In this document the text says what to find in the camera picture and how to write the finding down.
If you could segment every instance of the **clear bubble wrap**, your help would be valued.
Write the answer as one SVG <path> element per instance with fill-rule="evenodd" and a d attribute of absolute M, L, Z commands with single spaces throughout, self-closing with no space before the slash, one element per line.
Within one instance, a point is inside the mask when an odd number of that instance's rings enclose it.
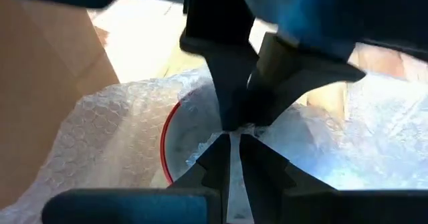
<path fill-rule="evenodd" d="M 240 133 L 252 134 L 337 189 L 428 189 L 428 86 L 368 73 L 347 90 L 346 120 L 294 104 L 267 128 L 249 125 L 231 133 L 228 223 L 253 222 L 237 149 Z M 193 96 L 189 103 L 200 106 L 204 98 Z M 188 165 L 220 134 L 199 144 Z"/>
<path fill-rule="evenodd" d="M 177 94 L 189 90 L 201 71 L 113 85 L 83 97 L 62 122 L 33 184 L 0 211 L 0 223 L 41 223 L 46 201 L 71 188 L 149 187 L 161 167 L 165 119 Z"/>

